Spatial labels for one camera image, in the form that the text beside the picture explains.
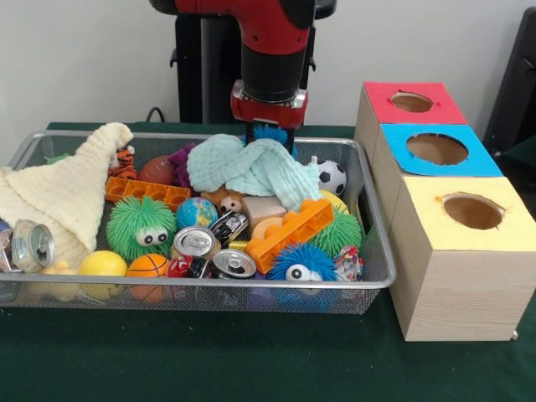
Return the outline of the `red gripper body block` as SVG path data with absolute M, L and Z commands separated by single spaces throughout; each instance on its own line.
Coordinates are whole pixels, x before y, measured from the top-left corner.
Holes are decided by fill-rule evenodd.
M 305 119 L 308 102 L 307 90 L 299 89 L 296 95 L 284 102 L 255 100 L 245 93 L 242 80 L 235 81 L 230 94 L 233 117 L 246 122 L 264 122 L 285 129 L 298 129 Z

